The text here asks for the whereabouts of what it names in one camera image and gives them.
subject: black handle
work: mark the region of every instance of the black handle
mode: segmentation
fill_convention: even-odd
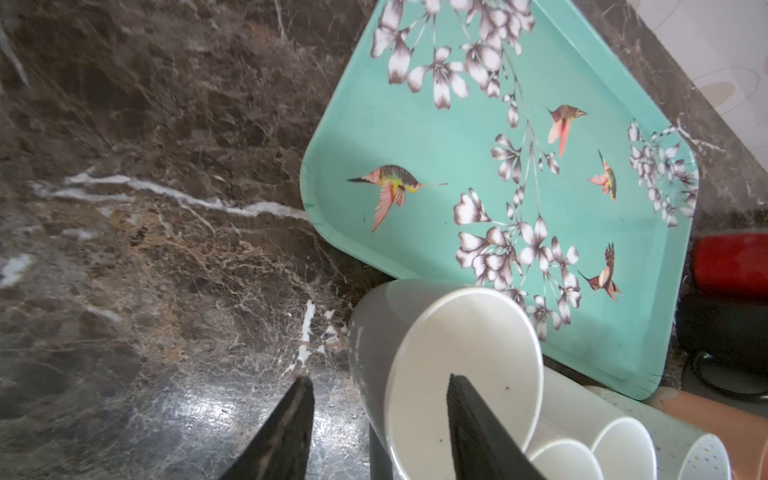
[[[303,480],[310,458],[314,415],[312,381],[299,377],[245,452],[219,480]]]
[[[694,356],[768,376],[768,302],[686,295],[677,308],[677,339]]]
[[[467,377],[451,375],[446,400],[458,480],[545,480]]]
[[[755,403],[767,403],[768,402],[768,391],[765,392],[759,392],[759,393],[745,393],[745,392],[734,392],[733,390],[724,389],[721,386],[717,386],[714,383],[707,380],[703,373],[701,372],[701,367],[705,365],[716,365],[717,360],[715,359],[714,355],[710,355],[706,352],[699,352],[695,356],[691,357],[691,369],[694,371],[694,374],[696,374],[696,377],[707,387],[714,390],[715,392],[720,393],[721,395],[724,395],[726,397],[729,397],[731,399],[740,400],[741,402],[755,402]]]

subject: speckled cup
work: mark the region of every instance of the speckled cup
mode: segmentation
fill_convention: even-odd
[[[736,480],[768,480],[768,419],[689,392],[660,387],[649,406],[717,435]]]
[[[589,447],[605,480],[656,480],[654,443],[645,426],[547,367],[541,419]]]
[[[589,447],[544,419],[538,420],[525,456],[547,480],[604,480]]]
[[[728,453],[715,435],[616,392],[587,388],[645,425],[656,448],[658,480],[730,480]]]

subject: stacked cups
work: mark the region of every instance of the stacked cups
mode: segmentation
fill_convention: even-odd
[[[548,480],[655,480],[642,423],[545,369],[535,331],[503,293],[396,280],[368,293],[349,329],[353,378],[403,478],[455,478],[445,394],[466,376]]]

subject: white wall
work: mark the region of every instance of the white wall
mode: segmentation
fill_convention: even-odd
[[[628,3],[768,170],[768,1]]]

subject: white cup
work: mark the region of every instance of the white cup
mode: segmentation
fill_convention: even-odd
[[[715,435],[618,393],[588,388],[645,425],[656,446],[659,480],[730,480],[728,453]]]
[[[588,446],[605,480],[656,478],[654,444],[643,424],[549,368],[541,418]]]
[[[446,393],[466,376],[526,449],[541,407],[541,347],[525,312],[487,288],[396,280],[369,292],[349,329],[369,420],[403,478],[455,478]]]
[[[603,480],[592,451],[544,419],[538,420],[525,456],[547,480]]]

